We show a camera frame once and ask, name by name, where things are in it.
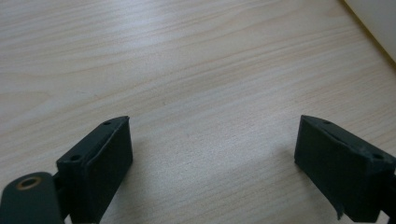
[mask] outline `wood grain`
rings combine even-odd
[[[128,115],[102,223],[351,223],[293,162],[302,114],[396,155],[395,63],[340,1],[0,3],[2,187]]]

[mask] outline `table surface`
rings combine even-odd
[[[0,3],[1,188],[127,115],[102,223],[351,223],[294,164],[302,114],[396,154],[395,62],[342,1]]]

